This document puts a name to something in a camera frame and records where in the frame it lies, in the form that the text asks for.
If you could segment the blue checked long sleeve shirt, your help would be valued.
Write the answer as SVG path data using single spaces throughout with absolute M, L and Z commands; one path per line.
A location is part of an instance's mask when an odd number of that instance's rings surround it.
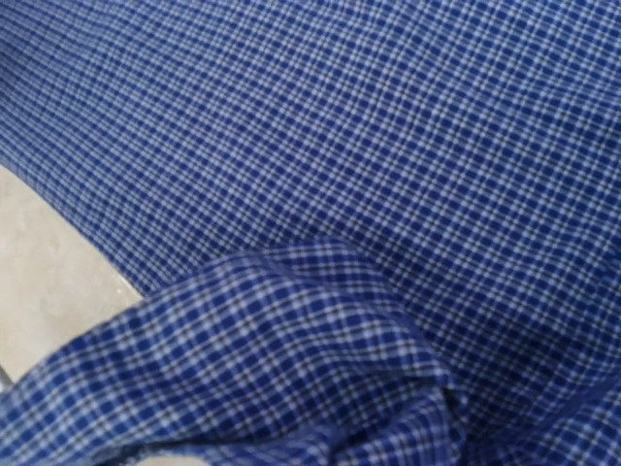
M 614 1 L 5 1 L 1 161 L 145 296 L 5 465 L 616 465 Z

